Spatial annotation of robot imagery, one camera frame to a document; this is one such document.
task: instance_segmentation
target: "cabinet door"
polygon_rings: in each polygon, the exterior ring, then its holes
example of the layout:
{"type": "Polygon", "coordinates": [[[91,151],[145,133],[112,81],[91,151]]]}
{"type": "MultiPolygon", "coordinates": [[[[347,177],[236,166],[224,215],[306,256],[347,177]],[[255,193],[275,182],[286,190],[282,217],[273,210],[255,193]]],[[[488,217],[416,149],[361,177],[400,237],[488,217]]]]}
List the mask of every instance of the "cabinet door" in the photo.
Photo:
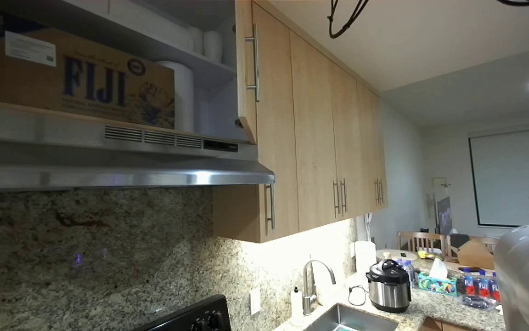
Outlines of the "cabinet door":
{"type": "Polygon", "coordinates": [[[295,33],[290,33],[299,228],[338,215],[330,63],[295,33]]]}
{"type": "Polygon", "coordinates": [[[339,182],[339,219],[365,214],[363,203],[363,140],[361,107],[356,96],[356,79],[332,66],[334,153],[339,182]]]}
{"type": "Polygon", "coordinates": [[[380,100],[363,85],[360,98],[363,105],[363,164],[365,164],[365,203],[369,212],[378,212],[387,206],[387,182],[385,182],[385,157],[382,146],[382,123],[380,123],[380,100]]]}
{"type": "Polygon", "coordinates": [[[292,70],[288,28],[257,6],[253,26],[260,81],[253,135],[259,162],[275,173],[275,184],[218,190],[213,210],[216,236],[268,241],[297,232],[292,70]]]}

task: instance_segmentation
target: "kitchen sink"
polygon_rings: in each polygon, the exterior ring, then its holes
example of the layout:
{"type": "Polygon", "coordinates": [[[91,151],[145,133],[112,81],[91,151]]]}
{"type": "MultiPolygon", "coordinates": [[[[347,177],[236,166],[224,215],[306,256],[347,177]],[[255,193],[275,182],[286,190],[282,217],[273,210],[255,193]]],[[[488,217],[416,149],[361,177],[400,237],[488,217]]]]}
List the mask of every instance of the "kitchen sink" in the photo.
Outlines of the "kitchen sink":
{"type": "Polygon", "coordinates": [[[396,322],[336,304],[317,320],[314,320],[304,331],[363,331],[363,329],[393,331],[396,329],[396,322]]]}

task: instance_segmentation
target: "stove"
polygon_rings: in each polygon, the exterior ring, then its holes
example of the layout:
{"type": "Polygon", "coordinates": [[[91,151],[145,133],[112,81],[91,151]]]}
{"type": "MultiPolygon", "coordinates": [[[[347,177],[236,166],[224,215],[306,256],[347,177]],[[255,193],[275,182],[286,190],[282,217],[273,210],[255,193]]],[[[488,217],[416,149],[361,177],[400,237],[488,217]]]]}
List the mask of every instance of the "stove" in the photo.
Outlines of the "stove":
{"type": "Polygon", "coordinates": [[[231,331],[225,296],[209,296],[135,331],[231,331]]]}

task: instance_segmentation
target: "whiteboard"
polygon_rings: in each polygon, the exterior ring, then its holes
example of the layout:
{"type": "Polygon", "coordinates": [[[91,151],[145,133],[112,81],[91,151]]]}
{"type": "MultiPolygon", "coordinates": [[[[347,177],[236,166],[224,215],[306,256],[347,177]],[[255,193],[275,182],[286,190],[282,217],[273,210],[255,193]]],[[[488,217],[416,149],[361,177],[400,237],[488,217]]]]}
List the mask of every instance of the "whiteboard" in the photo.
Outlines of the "whiteboard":
{"type": "Polygon", "coordinates": [[[529,225],[529,131],[468,138],[477,223],[529,225]]]}

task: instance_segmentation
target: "cardboard box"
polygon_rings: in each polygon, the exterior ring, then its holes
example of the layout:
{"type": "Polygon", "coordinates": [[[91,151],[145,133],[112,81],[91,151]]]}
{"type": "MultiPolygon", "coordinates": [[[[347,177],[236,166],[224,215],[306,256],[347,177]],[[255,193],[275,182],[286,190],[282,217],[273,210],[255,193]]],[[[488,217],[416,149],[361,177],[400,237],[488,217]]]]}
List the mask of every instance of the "cardboard box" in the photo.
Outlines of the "cardboard box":
{"type": "Polygon", "coordinates": [[[0,101],[172,129],[174,74],[0,11],[0,101]]]}

